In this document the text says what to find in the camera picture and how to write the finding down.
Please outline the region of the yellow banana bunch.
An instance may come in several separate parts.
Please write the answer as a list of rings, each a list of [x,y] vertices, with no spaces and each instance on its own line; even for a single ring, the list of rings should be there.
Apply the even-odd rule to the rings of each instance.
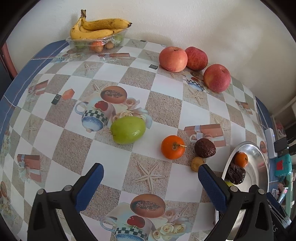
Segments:
[[[120,18],[87,21],[86,10],[82,9],[80,18],[70,30],[70,37],[73,40],[102,39],[120,33],[131,26],[132,22]]]

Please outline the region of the large steel bowl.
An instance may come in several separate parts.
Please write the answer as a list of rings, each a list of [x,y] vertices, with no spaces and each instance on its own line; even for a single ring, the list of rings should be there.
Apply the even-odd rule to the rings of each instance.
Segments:
[[[242,142],[232,151],[230,157],[227,160],[221,178],[224,181],[227,180],[226,173],[228,167],[237,152],[243,152],[248,157],[248,164],[244,168],[246,175],[244,181],[237,185],[238,189],[242,192],[248,192],[249,188],[256,184],[259,188],[263,189],[265,192],[268,192],[269,176],[267,162],[260,148],[252,142]]]

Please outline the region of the red apple right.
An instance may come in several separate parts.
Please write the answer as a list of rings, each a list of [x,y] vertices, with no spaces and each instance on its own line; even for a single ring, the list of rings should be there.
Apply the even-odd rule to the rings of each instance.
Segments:
[[[224,92],[230,85],[231,75],[221,64],[212,64],[204,72],[203,81],[213,92]]]

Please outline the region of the orange tangerine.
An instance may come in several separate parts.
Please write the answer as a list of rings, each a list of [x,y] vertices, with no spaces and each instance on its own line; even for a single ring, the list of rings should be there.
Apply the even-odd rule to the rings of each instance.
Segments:
[[[167,159],[175,160],[180,158],[186,149],[182,138],[176,135],[167,136],[161,144],[161,152]]]

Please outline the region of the pale red apple left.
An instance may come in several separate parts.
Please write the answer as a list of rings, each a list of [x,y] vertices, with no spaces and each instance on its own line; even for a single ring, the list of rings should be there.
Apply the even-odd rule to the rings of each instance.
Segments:
[[[159,54],[160,65],[169,72],[181,72],[188,63],[186,52],[179,47],[166,47]]]

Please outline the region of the speckled orange with stem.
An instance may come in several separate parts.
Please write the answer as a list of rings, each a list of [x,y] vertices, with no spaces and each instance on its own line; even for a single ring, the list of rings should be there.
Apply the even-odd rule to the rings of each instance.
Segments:
[[[245,168],[248,164],[248,156],[244,152],[237,152],[233,158],[234,164]]]

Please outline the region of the small brown longan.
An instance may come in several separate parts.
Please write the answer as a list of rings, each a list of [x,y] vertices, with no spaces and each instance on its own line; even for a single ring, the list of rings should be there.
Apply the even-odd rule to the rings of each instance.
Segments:
[[[193,172],[198,172],[198,169],[201,165],[205,163],[204,159],[201,157],[194,157],[191,161],[190,167]]]

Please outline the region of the white power strip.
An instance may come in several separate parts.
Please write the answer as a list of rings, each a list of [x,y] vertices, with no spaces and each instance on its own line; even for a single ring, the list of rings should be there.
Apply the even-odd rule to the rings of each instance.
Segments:
[[[268,151],[268,157],[270,159],[276,158],[278,154],[275,152],[275,135],[272,128],[268,128],[264,131],[265,137],[266,137],[266,143],[267,143],[267,151]]]

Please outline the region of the clear plastic fruit tray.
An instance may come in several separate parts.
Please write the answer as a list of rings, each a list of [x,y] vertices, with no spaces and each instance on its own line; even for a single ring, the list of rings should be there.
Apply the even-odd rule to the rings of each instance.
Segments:
[[[73,53],[101,53],[105,49],[113,49],[119,46],[128,29],[115,32],[115,34],[102,39],[93,40],[72,40],[70,37],[66,39]]]

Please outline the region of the black adapter plug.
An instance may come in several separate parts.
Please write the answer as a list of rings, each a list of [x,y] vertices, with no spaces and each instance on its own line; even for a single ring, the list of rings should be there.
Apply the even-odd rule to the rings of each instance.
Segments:
[[[283,137],[274,142],[274,151],[276,153],[282,152],[283,150],[288,148],[287,137]]]

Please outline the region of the dark red apple middle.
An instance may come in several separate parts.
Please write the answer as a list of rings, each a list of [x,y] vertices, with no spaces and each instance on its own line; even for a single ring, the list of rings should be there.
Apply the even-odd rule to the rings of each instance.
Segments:
[[[185,49],[185,52],[188,56],[188,68],[194,71],[201,71],[208,65],[208,56],[204,51],[196,47],[188,47]]]

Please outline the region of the green fruit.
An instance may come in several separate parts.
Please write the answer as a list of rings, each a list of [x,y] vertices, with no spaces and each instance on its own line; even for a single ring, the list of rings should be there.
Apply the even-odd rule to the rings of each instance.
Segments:
[[[120,145],[134,143],[144,135],[145,130],[145,122],[136,116],[117,119],[110,127],[114,142]]]
[[[226,181],[225,183],[226,183],[229,187],[234,186],[234,184],[231,183],[230,181]]]

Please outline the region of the checkered printed tablecloth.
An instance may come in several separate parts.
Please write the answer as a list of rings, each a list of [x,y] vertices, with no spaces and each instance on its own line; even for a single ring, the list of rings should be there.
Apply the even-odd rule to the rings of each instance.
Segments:
[[[150,240],[203,240],[215,210],[191,170],[195,142],[216,154],[205,162],[221,175],[230,154],[249,141],[266,152],[257,100],[240,81],[213,92],[203,74],[159,65],[163,46],[119,38],[103,49],[55,42],[37,54],[1,98],[1,217],[26,240],[41,188],[74,184],[94,163],[102,183],[81,215],[99,240],[114,240],[115,220],[139,223],[140,201]]]

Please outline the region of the large dark brown date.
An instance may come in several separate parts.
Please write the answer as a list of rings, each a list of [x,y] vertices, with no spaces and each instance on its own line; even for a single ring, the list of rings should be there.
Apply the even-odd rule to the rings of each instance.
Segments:
[[[226,172],[226,179],[229,180],[231,183],[238,185],[244,181],[245,175],[246,171],[244,168],[230,163]]]

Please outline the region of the teal box with red label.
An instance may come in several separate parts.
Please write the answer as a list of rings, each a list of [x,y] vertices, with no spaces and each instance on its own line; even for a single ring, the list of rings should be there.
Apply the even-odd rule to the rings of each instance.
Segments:
[[[292,172],[292,160],[290,154],[277,157],[275,159],[275,176],[286,177]]]

